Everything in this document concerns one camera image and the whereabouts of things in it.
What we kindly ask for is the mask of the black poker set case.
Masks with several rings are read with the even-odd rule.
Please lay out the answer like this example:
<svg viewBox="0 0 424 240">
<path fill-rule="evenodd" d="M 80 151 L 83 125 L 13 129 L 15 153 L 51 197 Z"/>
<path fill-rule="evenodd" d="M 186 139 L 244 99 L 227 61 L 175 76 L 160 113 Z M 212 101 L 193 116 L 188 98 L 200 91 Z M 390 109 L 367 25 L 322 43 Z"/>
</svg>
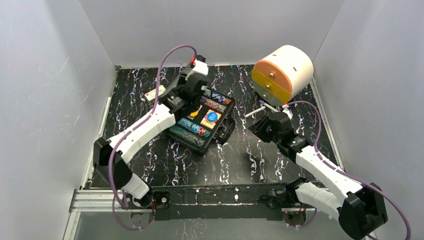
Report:
<svg viewBox="0 0 424 240">
<path fill-rule="evenodd" d="M 196 103 L 189 103 L 185 100 L 183 100 L 180 97 L 180 91 L 172 91 L 172 82 L 171 84 L 168 86 L 168 88 L 166 89 L 165 95 L 163 97 L 161 97 L 161 102 L 164 103 L 169 109 L 170 109 L 170 113 L 174 115 L 175 117 L 175 124 L 173 126 L 177 126 L 180 127 L 186 131 L 188 131 L 191 134 L 194 134 L 197 137 L 200 137 L 201 139 L 205 140 L 205 143 L 203 144 L 202 147 L 196 147 L 193 145 L 188 144 L 185 141 L 179 140 L 177 139 L 175 136 L 173 136 L 168 128 L 166 130 L 166 133 L 169 135 L 169 137 L 171 139 L 173 139 L 174 141 L 182 144 L 183 146 L 191 149 L 192 151 L 198 152 L 200 154 L 204 154 L 210 147 L 210 145 L 212 144 L 213 141 L 217 141 L 219 144 L 224 144 L 228 138 L 230 137 L 230 135 L 232 134 L 234 128 L 235 128 L 235 120 L 232 118 L 231 114 L 235 105 L 235 99 L 232 97 L 229 97 L 227 95 L 227 97 L 232 99 L 232 102 L 229 105 L 224 105 L 226 106 L 226 109 L 223 113 L 221 114 L 221 117 L 219 119 L 219 121 L 217 122 L 216 126 L 213 129 L 209 129 L 205 126 L 202 126 L 200 124 L 201 120 L 203 119 L 203 117 L 205 116 L 205 114 L 207 113 L 208 110 L 212 110 L 211 108 L 201 104 L 201 98 L 207 98 L 205 96 L 200 97 L 199 101 Z M 189 114 L 192 112 L 198 111 L 198 115 L 195 117 L 190 117 Z M 211 131 L 210 137 L 205 138 L 202 136 L 197 135 L 196 133 L 181 127 L 179 125 L 177 125 L 177 122 L 180 119 L 187 119 L 190 120 L 191 122 L 194 122 L 195 124 L 207 129 Z"/>
</svg>

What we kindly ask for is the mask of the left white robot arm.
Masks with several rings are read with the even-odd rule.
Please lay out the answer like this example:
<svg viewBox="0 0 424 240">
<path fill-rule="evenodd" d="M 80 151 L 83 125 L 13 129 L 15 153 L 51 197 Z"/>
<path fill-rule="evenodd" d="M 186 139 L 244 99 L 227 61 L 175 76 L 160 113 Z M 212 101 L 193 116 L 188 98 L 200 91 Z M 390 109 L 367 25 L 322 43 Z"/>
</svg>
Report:
<svg viewBox="0 0 424 240">
<path fill-rule="evenodd" d="M 123 132 L 94 142 L 93 167 L 115 195 L 118 190 L 137 200 L 148 195 L 149 185 L 130 169 L 130 161 L 149 141 L 198 110 L 208 83 L 207 70 L 186 67 L 143 117 Z"/>
</svg>

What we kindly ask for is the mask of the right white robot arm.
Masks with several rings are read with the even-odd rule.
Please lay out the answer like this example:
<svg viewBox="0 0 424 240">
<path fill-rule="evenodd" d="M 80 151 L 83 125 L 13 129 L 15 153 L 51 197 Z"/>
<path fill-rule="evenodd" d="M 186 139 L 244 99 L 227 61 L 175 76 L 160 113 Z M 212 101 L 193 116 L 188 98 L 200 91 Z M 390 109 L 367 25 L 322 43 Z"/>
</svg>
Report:
<svg viewBox="0 0 424 240">
<path fill-rule="evenodd" d="M 366 186 L 338 173 L 336 165 L 325 164 L 313 142 L 294 131 L 284 112 L 268 113 L 249 126 L 249 131 L 265 143 L 275 143 L 280 153 L 306 169 L 324 185 L 318 187 L 300 177 L 287 184 L 280 193 L 268 196 L 287 204 L 313 206 L 337 220 L 343 231 L 354 240 L 361 240 L 388 221 L 383 196 L 378 186 Z"/>
</svg>

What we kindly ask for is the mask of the red playing card deck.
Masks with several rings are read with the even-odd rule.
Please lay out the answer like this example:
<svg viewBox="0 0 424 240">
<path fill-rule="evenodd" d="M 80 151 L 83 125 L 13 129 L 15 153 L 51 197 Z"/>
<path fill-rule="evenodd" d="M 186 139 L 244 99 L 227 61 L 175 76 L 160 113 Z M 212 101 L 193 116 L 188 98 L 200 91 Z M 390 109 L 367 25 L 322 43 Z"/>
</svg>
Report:
<svg viewBox="0 0 424 240">
<path fill-rule="evenodd" d="M 200 124 L 209 129 L 213 129 L 220 118 L 221 118 L 221 114 L 219 112 L 209 109 L 207 113 L 204 115 L 204 117 L 202 118 L 202 120 L 200 121 Z"/>
</svg>

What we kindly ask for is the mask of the blue dealer button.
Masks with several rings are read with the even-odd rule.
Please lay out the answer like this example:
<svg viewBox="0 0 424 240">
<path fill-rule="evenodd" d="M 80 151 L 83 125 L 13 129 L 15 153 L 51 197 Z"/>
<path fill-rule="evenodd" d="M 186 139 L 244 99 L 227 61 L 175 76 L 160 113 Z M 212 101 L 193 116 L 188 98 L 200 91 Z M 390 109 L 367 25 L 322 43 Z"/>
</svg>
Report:
<svg viewBox="0 0 424 240">
<path fill-rule="evenodd" d="M 206 116 L 206 120 L 208 121 L 208 122 L 210 122 L 210 123 L 215 123 L 216 121 L 218 121 L 219 120 L 219 114 L 218 113 L 216 113 L 216 112 L 214 112 L 214 111 L 211 111 L 211 112 L 209 112 L 208 114 L 207 114 L 207 116 Z"/>
</svg>

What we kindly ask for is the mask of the yellow dealer button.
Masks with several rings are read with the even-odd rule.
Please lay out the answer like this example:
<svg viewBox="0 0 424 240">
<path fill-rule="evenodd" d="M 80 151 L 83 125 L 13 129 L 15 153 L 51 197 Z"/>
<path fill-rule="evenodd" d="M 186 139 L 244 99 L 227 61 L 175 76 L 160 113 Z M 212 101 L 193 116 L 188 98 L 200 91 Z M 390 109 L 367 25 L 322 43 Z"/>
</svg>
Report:
<svg viewBox="0 0 424 240">
<path fill-rule="evenodd" d="M 196 117 L 198 115 L 198 111 L 194 111 L 192 113 L 189 114 L 190 117 Z"/>
</svg>

